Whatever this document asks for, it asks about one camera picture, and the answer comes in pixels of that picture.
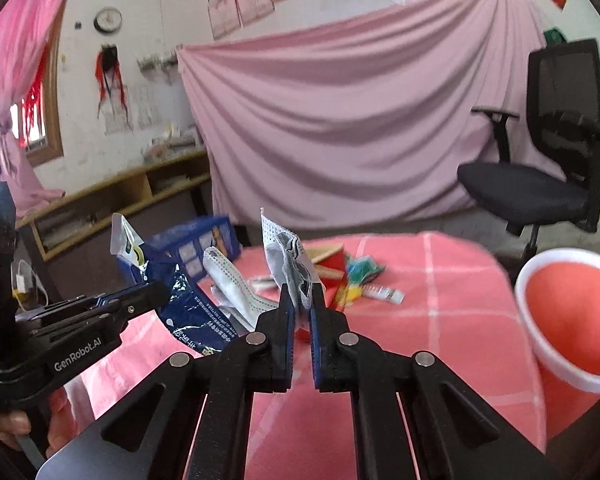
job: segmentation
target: silver bolt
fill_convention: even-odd
[[[186,352],[178,352],[169,357],[169,364],[174,368],[182,368],[183,366],[188,365],[189,361],[191,361],[191,357],[189,357],[189,354]]]
[[[429,352],[418,352],[416,354],[416,362],[420,366],[431,366],[436,362],[436,358],[433,357],[433,354],[430,354]]]
[[[345,332],[344,334],[340,334],[338,339],[344,346],[355,346],[360,341],[360,338],[353,332]]]
[[[250,345],[261,345],[267,340],[267,336],[262,332],[251,332],[250,334],[247,334],[245,339]]]

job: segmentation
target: pink curtain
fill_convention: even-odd
[[[0,181],[7,182],[19,217],[63,195],[44,189],[11,128],[10,108],[33,83],[62,0],[9,0],[0,12]]]
[[[416,0],[352,20],[178,53],[212,163],[214,211],[293,228],[469,207],[458,165],[496,160],[475,105],[503,107],[512,158],[554,167],[526,124],[528,0]]]

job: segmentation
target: mesh backrest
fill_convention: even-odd
[[[577,128],[555,130],[543,120],[566,110],[600,124],[600,56],[596,40],[547,47],[529,55],[526,118],[536,148],[568,179],[589,177],[589,149]]]

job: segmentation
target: white bin rim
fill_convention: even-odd
[[[583,249],[552,249],[531,258],[520,271],[515,286],[518,309],[538,360],[556,377],[583,392],[600,394],[600,376],[581,370],[567,361],[544,337],[526,304],[526,285],[538,270],[557,262],[574,262],[600,269],[600,254]]]

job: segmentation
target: blue snack package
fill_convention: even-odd
[[[111,223],[111,254],[130,267],[135,283],[163,282],[171,291],[158,318],[177,340],[209,355],[238,337],[229,320],[202,289],[189,282],[177,261],[142,241],[128,221],[115,213]]]

